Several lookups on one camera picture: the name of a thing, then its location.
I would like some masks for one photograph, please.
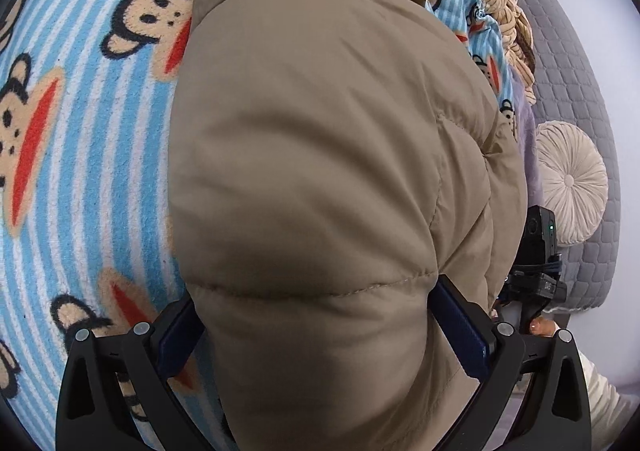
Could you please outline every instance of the cream round pillow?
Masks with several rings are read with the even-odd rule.
[[[607,204],[607,170],[593,141],[562,121],[538,125],[536,140],[545,207],[556,214],[559,245],[588,240]]]

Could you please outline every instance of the black camera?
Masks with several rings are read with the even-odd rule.
[[[556,216],[541,206],[527,210],[527,221],[511,271],[498,295],[498,316],[529,333],[529,324],[549,303],[566,300],[560,280],[562,261],[556,253]]]

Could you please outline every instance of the metal rivet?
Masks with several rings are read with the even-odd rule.
[[[503,336],[513,335],[513,327],[509,323],[500,323],[498,325],[498,332]]]
[[[149,328],[149,323],[147,323],[146,321],[142,321],[140,323],[136,323],[136,325],[133,327],[133,333],[136,336],[142,336],[143,334],[149,332]]]
[[[569,330],[559,330],[558,331],[558,337],[562,339],[562,341],[564,341],[565,343],[570,343],[571,339],[573,339],[574,337],[571,335],[571,332],[569,332]]]
[[[76,341],[84,341],[89,337],[89,330],[86,328],[81,328],[78,332],[76,332]]]

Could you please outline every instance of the gray quilted headboard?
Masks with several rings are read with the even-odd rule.
[[[533,28],[538,102],[537,123],[566,121],[581,128],[596,144],[609,176],[609,199],[593,237],[562,250],[565,303],[555,312],[600,306],[611,287],[620,236],[620,178],[618,157],[607,109],[589,60],[569,18],[557,0],[518,0]]]

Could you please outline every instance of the tan puffer jacket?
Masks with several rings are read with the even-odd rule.
[[[470,398],[426,298],[522,233],[495,96],[424,0],[194,0],[169,196],[242,451],[430,450]]]

